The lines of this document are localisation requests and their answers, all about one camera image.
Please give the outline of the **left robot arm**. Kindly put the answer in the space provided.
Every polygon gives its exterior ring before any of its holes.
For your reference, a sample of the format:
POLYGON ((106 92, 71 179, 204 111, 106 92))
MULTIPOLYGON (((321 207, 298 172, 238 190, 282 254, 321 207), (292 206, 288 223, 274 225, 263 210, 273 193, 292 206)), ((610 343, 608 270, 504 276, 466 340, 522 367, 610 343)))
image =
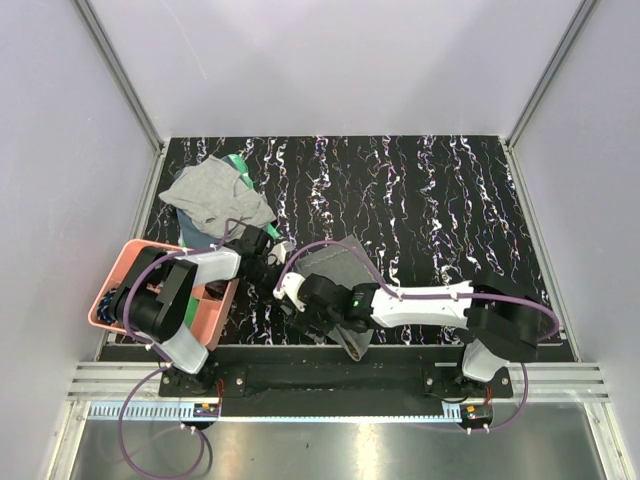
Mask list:
POLYGON ((205 365, 218 344, 239 280, 266 289, 280 275, 271 255, 273 230, 254 226, 233 240, 204 248, 134 239, 125 244, 94 305, 89 322, 127 335, 182 371, 181 384, 196 396, 215 386, 205 365))

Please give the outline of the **dark grey napkin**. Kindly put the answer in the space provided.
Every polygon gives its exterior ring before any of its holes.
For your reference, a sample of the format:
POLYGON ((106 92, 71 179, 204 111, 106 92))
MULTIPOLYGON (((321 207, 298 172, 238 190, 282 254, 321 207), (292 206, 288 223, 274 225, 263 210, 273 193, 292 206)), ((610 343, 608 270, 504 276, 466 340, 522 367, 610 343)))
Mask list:
MULTIPOLYGON (((353 253, 354 250, 357 250, 362 256, 367 257, 361 243, 353 235, 340 240, 340 243, 346 245, 346 248, 337 245, 322 245, 317 250, 302 255, 294 263, 293 271, 305 278, 312 274, 324 276, 349 289, 361 283, 373 283, 374 277, 371 272, 353 253)), ((316 344, 328 344, 329 341, 337 343, 355 362, 362 360, 373 335, 372 329, 365 333, 356 333, 338 327, 328 335, 323 335, 303 333, 296 327, 294 328, 316 344)))

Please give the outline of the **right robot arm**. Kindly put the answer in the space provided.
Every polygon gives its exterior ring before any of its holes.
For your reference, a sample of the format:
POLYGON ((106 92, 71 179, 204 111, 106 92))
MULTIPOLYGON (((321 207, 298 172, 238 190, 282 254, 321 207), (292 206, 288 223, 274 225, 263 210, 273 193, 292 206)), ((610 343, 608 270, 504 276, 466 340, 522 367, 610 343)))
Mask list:
POLYGON ((359 361, 379 329, 403 325, 442 326, 467 332, 454 384, 466 396, 486 389, 509 363, 538 358, 545 314, 524 290, 496 275, 439 287, 391 287, 378 282, 352 287, 318 274, 288 273, 284 296, 302 329, 340 344, 359 361))

